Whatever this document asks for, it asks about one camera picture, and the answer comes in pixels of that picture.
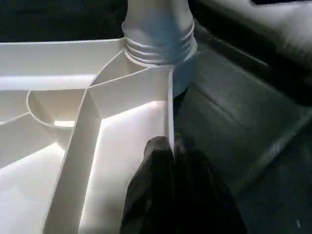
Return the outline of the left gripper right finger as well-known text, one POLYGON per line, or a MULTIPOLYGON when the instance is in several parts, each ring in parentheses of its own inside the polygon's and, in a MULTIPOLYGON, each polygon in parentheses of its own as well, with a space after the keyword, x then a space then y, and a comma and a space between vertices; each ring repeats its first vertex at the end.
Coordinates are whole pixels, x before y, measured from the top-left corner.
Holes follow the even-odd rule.
POLYGON ((175 194, 179 234, 246 234, 227 185, 189 138, 175 136, 175 194))

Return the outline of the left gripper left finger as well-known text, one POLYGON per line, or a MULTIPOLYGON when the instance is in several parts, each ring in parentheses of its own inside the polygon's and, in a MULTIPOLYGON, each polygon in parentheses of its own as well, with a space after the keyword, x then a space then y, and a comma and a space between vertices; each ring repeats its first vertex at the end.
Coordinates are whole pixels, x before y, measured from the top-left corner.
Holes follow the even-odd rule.
POLYGON ((150 139, 127 189, 121 234, 175 232, 174 156, 166 137, 150 139))

